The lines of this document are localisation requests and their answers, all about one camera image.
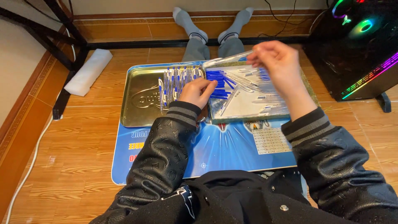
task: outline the black metal frame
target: black metal frame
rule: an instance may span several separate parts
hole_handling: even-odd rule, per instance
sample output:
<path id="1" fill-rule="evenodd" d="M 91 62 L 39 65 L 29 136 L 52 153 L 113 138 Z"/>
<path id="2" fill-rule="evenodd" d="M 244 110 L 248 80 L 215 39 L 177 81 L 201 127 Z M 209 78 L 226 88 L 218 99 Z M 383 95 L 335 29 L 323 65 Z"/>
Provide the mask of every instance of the black metal frame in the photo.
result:
<path id="1" fill-rule="evenodd" d="M 0 7 L 0 18 L 10 21 L 11 23 L 22 26 L 29 32 L 44 48 L 46 48 L 58 61 L 60 61 L 68 70 L 69 74 L 64 83 L 64 86 L 71 80 L 71 78 L 79 71 L 86 61 L 89 50 L 95 49 L 128 49 L 128 48 L 150 48 L 150 47 L 186 47 L 188 39 L 185 40 L 159 40 L 159 41 L 126 41 L 126 42 L 103 42 L 103 43 L 87 43 L 86 39 L 81 35 L 79 30 L 73 24 L 72 20 L 68 18 L 62 8 L 58 5 L 56 0 L 43 0 L 57 18 L 64 24 L 70 34 L 71 38 L 53 29 L 43 26 L 37 22 L 29 20 L 16 13 L 8 11 Z M 80 47 L 79 54 L 76 60 L 72 62 L 50 39 L 49 37 L 63 41 L 67 44 Z M 290 37 L 246 37 L 240 38 L 244 45 L 254 45 L 263 41 L 279 40 L 286 44 L 289 43 L 306 43 L 308 38 L 306 36 L 290 36 Z M 209 39 L 208 46 L 218 46 L 217 39 Z M 53 118 L 59 120 L 68 103 L 70 93 L 62 88 L 54 106 Z"/>

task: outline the foot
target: foot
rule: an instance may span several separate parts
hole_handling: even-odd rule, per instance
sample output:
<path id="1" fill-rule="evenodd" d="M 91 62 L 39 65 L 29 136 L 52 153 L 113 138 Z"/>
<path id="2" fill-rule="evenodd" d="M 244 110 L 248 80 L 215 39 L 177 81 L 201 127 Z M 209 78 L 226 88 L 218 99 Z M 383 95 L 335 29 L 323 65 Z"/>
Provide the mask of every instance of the foot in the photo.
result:
<path id="1" fill-rule="evenodd" d="M 232 26 L 219 35 L 218 37 L 219 43 L 223 44 L 229 38 L 238 38 L 242 26 L 249 22 L 250 18 L 252 17 L 253 11 L 254 8 L 248 7 L 238 12 Z"/>
<path id="2" fill-rule="evenodd" d="M 209 39 L 207 34 L 193 24 L 191 17 L 187 12 L 179 7 L 175 7 L 173 9 L 173 18 L 177 25 L 182 26 L 185 29 L 185 32 L 188 34 L 190 39 L 196 38 L 201 40 L 203 44 L 207 43 Z"/>

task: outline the leg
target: leg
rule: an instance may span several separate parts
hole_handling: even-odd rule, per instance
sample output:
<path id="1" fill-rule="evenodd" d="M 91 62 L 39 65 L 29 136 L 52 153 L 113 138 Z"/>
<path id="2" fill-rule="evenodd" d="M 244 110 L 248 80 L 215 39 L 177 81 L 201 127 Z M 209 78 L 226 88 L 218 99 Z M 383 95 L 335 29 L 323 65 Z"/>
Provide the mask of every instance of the leg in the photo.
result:
<path id="1" fill-rule="evenodd" d="M 189 39 L 182 62 L 204 60 L 210 60 L 209 47 L 204 45 L 201 40 L 196 38 Z"/>
<path id="2" fill-rule="evenodd" d="M 174 8 L 173 18 L 176 24 L 182 26 L 189 36 L 189 42 L 182 61 L 209 60 L 210 52 L 209 48 L 206 46 L 208 40 L 207 34 L 196 27 L 189 14 L 179 7 Z"/>
<path id="3" fill-rule="evenodd" d="M 240 11 L 236 15 L 232 26 L 219 35 L 218 41 L 221 44 L 219 47 L 219 57 L 229 57 L 245 51 L 242 41 L 238 37 L 242 26 L 249 22 L 253 10 L 253 8 L 249 7 Z"/>
<path id="4" fill-rule="evenodd" d="M 243 53 L 245 48 L 239 38 L 228 38 L 219 47 L 219 57 L 229 57 L 239 53 Z"/>

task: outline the black leather jacket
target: black leather jacket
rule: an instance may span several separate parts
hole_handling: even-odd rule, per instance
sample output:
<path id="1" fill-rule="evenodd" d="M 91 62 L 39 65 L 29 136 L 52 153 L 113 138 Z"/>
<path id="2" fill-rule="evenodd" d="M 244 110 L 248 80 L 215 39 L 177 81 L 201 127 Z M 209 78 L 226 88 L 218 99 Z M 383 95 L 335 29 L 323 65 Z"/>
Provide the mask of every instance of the black leather jacket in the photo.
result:
<path id="1" fill-rule="evenodd" d="M 240 218 L 226 204 L 235 195 L 220 196 L 209 184 L 215 183 L 208 180 L 214 172 L 183 183 L 187 148 L 200 112 L 193 104 L 171 103 L 167 116 L 154 121 L 127 176 L 127 185 L 116 194 L 108 210 L 91 223 L 255 223 L 258 219 L 249 221 L 251 217 L 247 216 L 255 216 L 248 210 L 256 209 L 260 223 L 398 223 L 398 199 L 393 188 L 379 172 L 363 168 L 369 158 L 367 151 L 343 127 L 331 125 L 320 108 L 282 126 L 319 209 L 292 193 L 282 172 L 266 182 L 249 172 L 220 171 L 222 178 L 217 183 L 224 187 L 234 178 L 241 178 L 241 183 L 259 183 L 260 187 L 250 189 L 248 194 L 249 187 L 237 188 L 256 204 L 247 208 L 250 205 L 240 201 Z M 271 184 L 286 190 L 274 191 Z M 281 203 L 289 210 L 280 209 Z"/>

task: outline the gold metal tray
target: gold metal tray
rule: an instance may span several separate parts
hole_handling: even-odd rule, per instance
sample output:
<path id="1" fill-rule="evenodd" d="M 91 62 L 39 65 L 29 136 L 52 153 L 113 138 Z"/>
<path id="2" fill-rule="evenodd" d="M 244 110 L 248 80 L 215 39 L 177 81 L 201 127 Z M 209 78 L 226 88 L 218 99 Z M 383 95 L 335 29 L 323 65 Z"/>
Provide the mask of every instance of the gold metal tray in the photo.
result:
<path id="1" fill-rule="evenodd" d="M 179 65 L 193 68 L 193 65 Z M 126 78 L 123 94 L 123 105 L 120 114 L 120 123 L 125 127 L 151 126 L 156 118 L 165 116 L 168 108 L 163 107 L 160 112 L 159 77 L 163 80 L 163 72 L 170 66 L 146 67 L 132 69 Z M 198 121 L 208 116 L 207 107 L 202 110 Z"/>

